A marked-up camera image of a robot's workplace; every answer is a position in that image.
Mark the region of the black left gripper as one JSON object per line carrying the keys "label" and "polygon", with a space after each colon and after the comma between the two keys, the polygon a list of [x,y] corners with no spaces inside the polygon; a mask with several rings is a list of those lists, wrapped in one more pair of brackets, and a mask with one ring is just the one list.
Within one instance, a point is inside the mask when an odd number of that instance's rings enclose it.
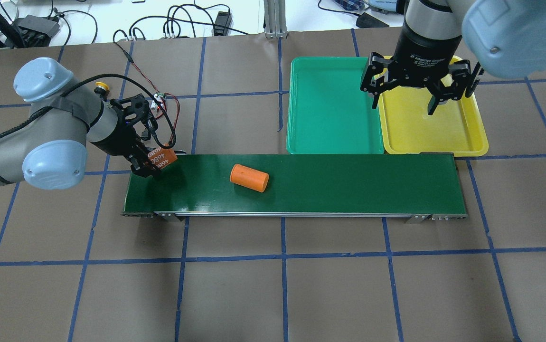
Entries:
{"label": "black left gripper", "polygon": [[121,100],[110,100],[109,106],[117,115],[117,124],[109,136],[109,154],[123,156],[131,164],[131,171],[139,177],[158,177],[161,169],[151,162],[150,150],[145,147],[142,136],[134,126],[142,123],[156,129],[154,116],[144,95],[135,95]]}

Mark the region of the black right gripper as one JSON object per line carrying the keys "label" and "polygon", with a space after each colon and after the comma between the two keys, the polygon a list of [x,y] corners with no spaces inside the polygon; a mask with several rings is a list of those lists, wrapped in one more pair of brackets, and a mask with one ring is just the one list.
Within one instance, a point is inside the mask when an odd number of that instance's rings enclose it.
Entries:
{"label": "black right gripper", "polygon": [[433,39],[403,29],[391,57],[371,52],[360,83],[360,90],[373,97],[371,108],[377,109],[382,93],[399,86],[428,89],[428,115],[447,100],[473,95],[484,68],[478,61],[474,68],[469,60],[452,61],[461,39],[455,33],[449,39]]}

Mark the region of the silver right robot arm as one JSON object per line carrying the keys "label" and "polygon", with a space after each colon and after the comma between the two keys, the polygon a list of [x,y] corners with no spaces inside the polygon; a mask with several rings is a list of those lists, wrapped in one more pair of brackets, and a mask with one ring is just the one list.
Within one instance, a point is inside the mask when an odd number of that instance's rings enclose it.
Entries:
{"label": "silver right robot arm", "polygon": [[488,72],[502,79],[546,70],[546,0],[407,0],[390,58],[370,54],[360,90],[373,97],[396,87],[431,93],[428,115],[470,97]]}

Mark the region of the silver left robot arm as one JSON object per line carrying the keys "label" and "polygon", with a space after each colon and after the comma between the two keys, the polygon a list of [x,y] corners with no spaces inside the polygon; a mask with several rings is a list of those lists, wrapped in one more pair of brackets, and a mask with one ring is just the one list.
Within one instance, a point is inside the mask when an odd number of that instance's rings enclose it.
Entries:
{"label": "silver left robot arm", "polygon": [[110,156],[122,156],[132,173],[154,177],[161,168],[134,126],[151,135],[158,123],[144,95],[106,100],[103,89],[91,90],[49,57],[26,63],[13,87],[30,103],[23,123],[0,133],[0,187],[22,181],[39,189],[69,189],[84,179],[87,143]]}

